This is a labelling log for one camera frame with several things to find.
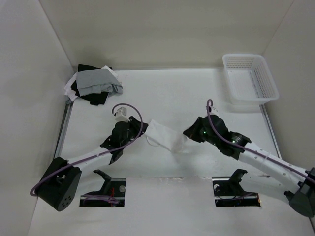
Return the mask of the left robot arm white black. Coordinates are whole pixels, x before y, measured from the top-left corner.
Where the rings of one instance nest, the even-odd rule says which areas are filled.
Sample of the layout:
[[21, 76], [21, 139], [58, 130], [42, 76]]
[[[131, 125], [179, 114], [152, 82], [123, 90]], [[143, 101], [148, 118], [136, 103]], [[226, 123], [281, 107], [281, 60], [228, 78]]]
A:
[[105, 157], [109, 158], [109, 165], [113, 164], [122, 156], [124, 148], [141, 137], [147, 128], [147, 123], [133, 116], [130, 116], [126, 122], [117, 122], [111, 135], [100, 145], [106, 151], [72, 163], [61, 157], [55, 158], [31, 193], [55, 210], [63, 211], [74, 199], [83, 167]]

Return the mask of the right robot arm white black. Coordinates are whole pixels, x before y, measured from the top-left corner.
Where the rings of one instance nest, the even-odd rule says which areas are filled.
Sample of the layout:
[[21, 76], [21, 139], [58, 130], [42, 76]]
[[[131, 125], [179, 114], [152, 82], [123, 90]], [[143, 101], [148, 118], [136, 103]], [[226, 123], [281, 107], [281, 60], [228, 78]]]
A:
[[199, 117], [183, 134], [198, 143], [208, 142], [223, 155], [249, 164], [275, 179], [276, 193], [299, 214], [313, 218], [315, 215], [315, 170], [305, 170], [291, 165], [262, 150], [248, 137], [227, 129], [216, 115]]

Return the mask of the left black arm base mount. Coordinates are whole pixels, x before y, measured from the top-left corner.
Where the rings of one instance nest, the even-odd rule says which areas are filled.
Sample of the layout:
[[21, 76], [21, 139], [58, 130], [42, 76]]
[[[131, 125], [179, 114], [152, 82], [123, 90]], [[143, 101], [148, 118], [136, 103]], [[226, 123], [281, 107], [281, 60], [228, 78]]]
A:
[[94, 170], [103, 179], [102, 187], [80, 197], [79, 207], [124, 207], [126, 196], [126, 179], [111, 178], [101, 170]]

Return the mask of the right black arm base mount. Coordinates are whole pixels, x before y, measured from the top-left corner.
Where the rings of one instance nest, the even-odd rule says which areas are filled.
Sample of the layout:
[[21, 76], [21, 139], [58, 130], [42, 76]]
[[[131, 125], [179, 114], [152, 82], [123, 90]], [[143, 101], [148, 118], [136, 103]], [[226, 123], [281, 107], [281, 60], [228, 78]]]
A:
[[240, 185], [247, 173], [237, 169], [230, 177], [212, 178], [216, 207], [261, 207], [259, 195], [245, 191]]

